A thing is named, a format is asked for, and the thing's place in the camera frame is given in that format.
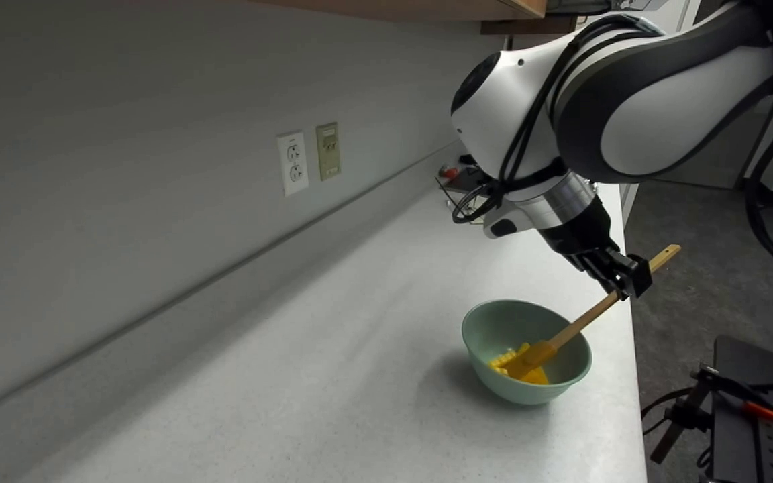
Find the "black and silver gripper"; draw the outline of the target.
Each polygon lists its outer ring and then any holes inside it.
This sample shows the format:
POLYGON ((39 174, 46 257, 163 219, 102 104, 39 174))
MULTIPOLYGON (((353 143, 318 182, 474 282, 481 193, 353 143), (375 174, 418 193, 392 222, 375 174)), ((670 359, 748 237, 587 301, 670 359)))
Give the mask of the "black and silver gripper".
POLYGON ((620 252, 608 239, 611 219, 597 193, 579 174, 561 174, 510 193, 497 210, 525 211, 546 246, 576 269, 587 269, 606 293, 639 298, 650 289, 650 261, 620 252))

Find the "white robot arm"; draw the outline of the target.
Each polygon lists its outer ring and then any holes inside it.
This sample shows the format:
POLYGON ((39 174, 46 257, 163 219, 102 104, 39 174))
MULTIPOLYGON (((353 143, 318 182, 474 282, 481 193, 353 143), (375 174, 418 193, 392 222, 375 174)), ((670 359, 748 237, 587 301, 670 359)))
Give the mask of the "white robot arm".
POLYGON ((769 95, 773 0, 724 0, 678 32, 615 11, 497 52, 450 100, 450 127, 482 171, 481 202, 453 217, 493 239, 534 229, 600 286, 639 294, 652 269, 611 242, 595 187, 690 162, 769 95))

